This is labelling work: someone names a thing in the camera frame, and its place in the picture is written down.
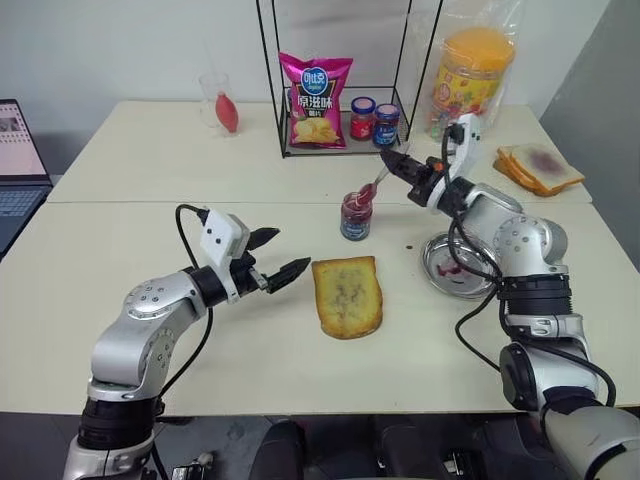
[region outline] yellow container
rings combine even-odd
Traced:
[[[514,55],[507,37],[491,28],[469,28],[447,38],[433,88],[431,135],[440,138],[462,114],[485,113]]]

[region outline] laptop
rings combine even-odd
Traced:
[[[0,259],[51,189],[18,102],[0,99]]]

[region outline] small metal plate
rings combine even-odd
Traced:
[[[466,270],[461,269],[458,264],[451,258],[449,246],[447,244],[447,233],[440,233],[429,240],[422,251],[422,266],[431,283],[439,290],[461,298],[482,298],[489,293],[492,283],[488,280],[473,275]],[[471,250],[466,243],[458,236],[453,239],[456,253],[460,260],[472,268],[481,270],[486,273],[492,273],[493,270],[482,257]],[[483,252],[491,258],[495,258],[493,252],[487,248],[483,248],[474,242],[474,245],[482,248]]]

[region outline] black metal rack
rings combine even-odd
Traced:
[[[342,117],[342,131],[344,133],[346,147],[343,149],[330,149],[330,148],[318,148],[318,147],[301,147],[301,146],[292,146],[289,144],[289,129],[290,129],[290,106],[288,99],[288,90],[291,88],[285,84],[284,74],[282,67],[280,66],[277,59],[277,52],[282,51],[280,45],[280,34],[278,31],[278,20],[276,14],[276,0],[263,0],[263,3],[270,3],[270,15],[273,16],[273,39],[275,41],[275,50],[268,48],[267,37],[265,35],[265,12],[263,11],[263,7],[261,6],[261,0],[256,0],[256,8],[258,11],[258,21],[260,24],[260,35],[262,37],[262,48],[264,50],[265,63],[267,66],[267,77],[269,80],[269,91],[271,93],[271,101],[273,103],[273,112],[276,120],[276,127],[278,130],[278,141],[280,144],[280,150],[282,152],[282,156],[303,156],[303,155],[357,155],[357,154],[375,154],[381,150],[381,147],[378,147],[373,142],[362,142],[358,140],[353,140],[348,132],[349,132],[349,118],[351,112],[349,110],[341,109],[341,117]],[[409,25],[409,19],[412,13],[412,6],[414,0],[407,0],[407,10],[404,18],[404,29],[402,31],[402,40],[400,44],[400,52],[398,54],[398,61],[396,64],[395,76],[392,85],[367,85],[367,86],[358,86],[358,85],[349,85],[347,84],[344,87],[342,92],[342,97],[345,96],[348,98],[348,103],[350,103],[350,99],[355,98],[361,95],[367,96],[375,96],[375,98],[389,98],[389,103],[393,103],[400,109],[400,120],[398,123],[398,136],[397,136],[397,144],[401,144],[403,142],[408,141],[409,135],[411,133],[411,127],[414,124],[416,109],[418,105],[418,99],[420,96],[420,91],[422,90],[422,84],[425,77],[425,72],[427,69],[427,64],[429,61],[429,56],[431,54],[431,49],[433,46],[433,41],[436,33],[436,28],[438,25],[438,20],[440,18],[440,13],[442,11],[442,5],[444,0],[438,0],[437,7],[434,13],[433,26],[431,28],[431,32],[428,36],[428,40],[425,39],[426,44],[426,54],[424,57],[424,62],[422,63],[421,74],[419,75],[417,91],[415,92],[415,96],[411,99],[412,102],[406,103],[400,96],[400,92],[398,91],[398,76],[400,73],[400,67],[403,60],[403,53],[405,51],[405,40],[407,38],[407,27]],[[272,62],[274,60],[273,55],[270,55],[269,50],[275,52],[275,62],[277,62],[278,69],[280,70],[280,86],[281,93],[280,95],[276,94],[276,90],[274,88],[274,78],[273,78],[273,68]]]

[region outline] pink chip bag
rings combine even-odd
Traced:
[[[291,80],[291,145],[344,148],[340,92],[352,58],[315,58],[307,62],[280,52]]]

